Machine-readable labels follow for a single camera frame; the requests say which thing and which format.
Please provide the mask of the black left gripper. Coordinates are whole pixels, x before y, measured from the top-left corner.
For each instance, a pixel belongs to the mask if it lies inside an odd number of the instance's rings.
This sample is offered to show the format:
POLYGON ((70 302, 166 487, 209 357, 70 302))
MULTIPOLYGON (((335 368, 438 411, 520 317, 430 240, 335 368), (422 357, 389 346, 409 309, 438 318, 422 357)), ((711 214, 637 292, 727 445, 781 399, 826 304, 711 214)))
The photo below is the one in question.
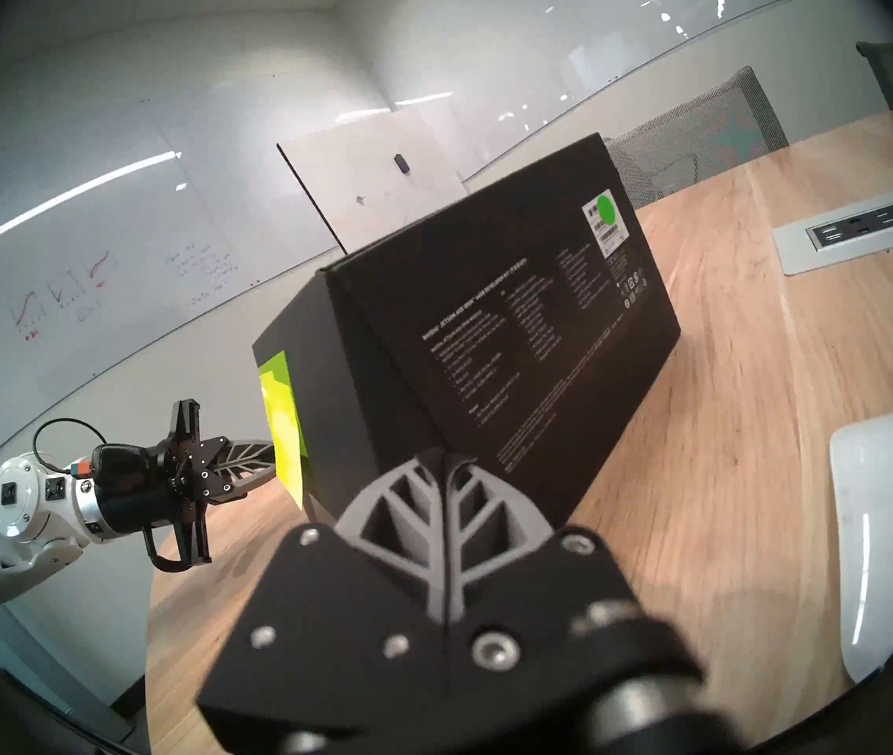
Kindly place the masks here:
POLYGON ((73 477, 80 515, 95 536, 142 534, 157 570, 182 573, 212 562, 208 507, 273 480, 276 459, 271 442, 203 440, 200 405, 182 400, 165 439, 151 447, 100 444, 73 462, 73 477))

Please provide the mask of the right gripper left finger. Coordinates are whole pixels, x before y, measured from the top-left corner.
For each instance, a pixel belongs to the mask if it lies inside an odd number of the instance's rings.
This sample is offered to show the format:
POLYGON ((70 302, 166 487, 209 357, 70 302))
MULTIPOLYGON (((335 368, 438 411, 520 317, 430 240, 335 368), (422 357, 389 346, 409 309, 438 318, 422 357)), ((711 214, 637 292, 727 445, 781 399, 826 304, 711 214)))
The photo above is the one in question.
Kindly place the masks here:
POLYGON ((197 697, 224 751, 351 738, 439 698, 446 462, 424 451, 365 486, 334 525, 283 538, 197 697))

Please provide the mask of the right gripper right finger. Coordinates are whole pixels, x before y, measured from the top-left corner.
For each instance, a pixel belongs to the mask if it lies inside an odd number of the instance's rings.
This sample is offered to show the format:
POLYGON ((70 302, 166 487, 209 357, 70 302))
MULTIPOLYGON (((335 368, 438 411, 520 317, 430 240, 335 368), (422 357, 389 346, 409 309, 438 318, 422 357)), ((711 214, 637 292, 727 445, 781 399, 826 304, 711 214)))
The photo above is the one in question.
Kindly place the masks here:
POLYGON ((450 456, 443 562, 457 753, 702 753, 702 667, 595 532, 450 456))

